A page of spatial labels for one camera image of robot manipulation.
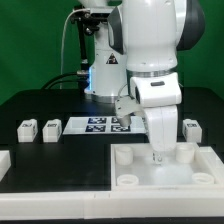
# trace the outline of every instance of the black tabletop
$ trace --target black tabletop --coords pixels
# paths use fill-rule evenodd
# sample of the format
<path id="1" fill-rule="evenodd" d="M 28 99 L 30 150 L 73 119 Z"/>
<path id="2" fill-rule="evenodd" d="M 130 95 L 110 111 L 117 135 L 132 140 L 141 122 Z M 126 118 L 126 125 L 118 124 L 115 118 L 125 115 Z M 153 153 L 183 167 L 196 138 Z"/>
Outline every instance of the black tabletop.
<path id="1" fill-rule="evenodd" d="M 203 129 L 201 145 L 212 146 L 224 161 L 224 101 L 208 89 L 182 91 L 178 140 L 184 141 L 181 121 L 198 120 Z M 11 168 L 0 183 L 0 193 L 110 190 L 110 144 L 144 143 L 147 142 L 145 135 L 73 135 L 62 136 L 58 143 L 45 144 L 42 128 L 52 119 L 60 119 L 64 129 L 72 116 L 114 115 L 113 105 L 85 100 L 78 90 L 30 90 L 13 96 L 0 106 L 0 150 L 10 150 L 12 160 Z M 38 135 L 34 143 L 19 144 L 17 128 L 28 119 L 38 121 Z M 67 223 L 111 224 L 223 222 L 221 218 L 67 220 Z"/>

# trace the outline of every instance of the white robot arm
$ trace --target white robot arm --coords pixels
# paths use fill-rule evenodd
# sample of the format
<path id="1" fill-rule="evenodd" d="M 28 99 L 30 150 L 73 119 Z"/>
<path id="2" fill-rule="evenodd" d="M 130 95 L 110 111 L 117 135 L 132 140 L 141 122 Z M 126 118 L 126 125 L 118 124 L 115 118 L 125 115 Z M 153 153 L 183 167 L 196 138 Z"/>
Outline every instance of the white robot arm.
<path id="1" fill-rule="evenodd" d="M 85 7 L 85 8 L 93 8 L 93 7 L 103 7 L 107 6 L 107 3 L 110 0 L 79 0 L 79 2 Z"/>
<path id="2" fill-rule="evenodd" d="M 201 17 L 197 0 L 123 0 L 109 17 L 111 47 L 127 54 L 130 97 L 116 102 L 117 117 L 123 126 L 130 125 L 131 113 L 145 118 L 156 163 L 162 162 L 163 152 L 176 146 L 176 104 L 181 103 L 178 75 L 173 72 L 176 49 L 190 49 L 197 43 L 204 31 Z M 198 32 L 186 38 L 192 29 Z"/>

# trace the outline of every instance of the green backdrop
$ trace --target green backdrop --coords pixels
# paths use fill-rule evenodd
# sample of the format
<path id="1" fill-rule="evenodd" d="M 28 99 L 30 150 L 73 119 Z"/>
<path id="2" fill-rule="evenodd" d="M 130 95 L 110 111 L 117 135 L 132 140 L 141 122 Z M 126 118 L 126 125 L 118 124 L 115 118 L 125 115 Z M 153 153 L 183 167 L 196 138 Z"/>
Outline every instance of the green backdrop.
<path id="1" fill-rule="evenodd" d="M 191 51 L 178 53 L 185 86 L 207 87 L 224 98 L 224 1 L 200 0 L 206 32 Z M 0 104 L 18 91 L 39 89 L 60 73 L 64 21 L 76 0 L 0 0 Z M 79 69 L 76 26 L 69 25 L 65 72 Z M 87 40 L 93 61 L 92 39 Z"/>

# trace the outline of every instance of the white platform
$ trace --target white platform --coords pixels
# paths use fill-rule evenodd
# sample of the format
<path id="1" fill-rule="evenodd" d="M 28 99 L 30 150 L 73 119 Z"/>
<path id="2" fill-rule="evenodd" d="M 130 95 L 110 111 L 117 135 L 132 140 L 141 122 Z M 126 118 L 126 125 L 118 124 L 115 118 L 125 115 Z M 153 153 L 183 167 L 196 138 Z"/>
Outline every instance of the white platform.
<path id="1" fill-rule="evenodd" d="M 0 151 L 0 182 L 11 166 L 9 151 Z"/>
<path id="2" fill-rule="evenodd" d="M 0 194 L 0 219 L 224 216 L 224 165 L 211 148 L 194 145 L 192 164 L 178 164 L 170 154 L 163 165 L 155 165 L 150 145 L 135 144 L 133 163 L 122 167 L 114 157 L 119 146 L 111 147 L 111 191 Z M 192 183 L 195 172 L 212 175 L 214 184 Z M 139 185 L 117 186 L 122 174 L 138 175 Z"/>
<path id="3" fill-rule="evenodd" d="M 141 117 L 132 116 L 129 128 L 123 128 L 116 117 L 71 117 L 63 135 L 145 134 Z"/>

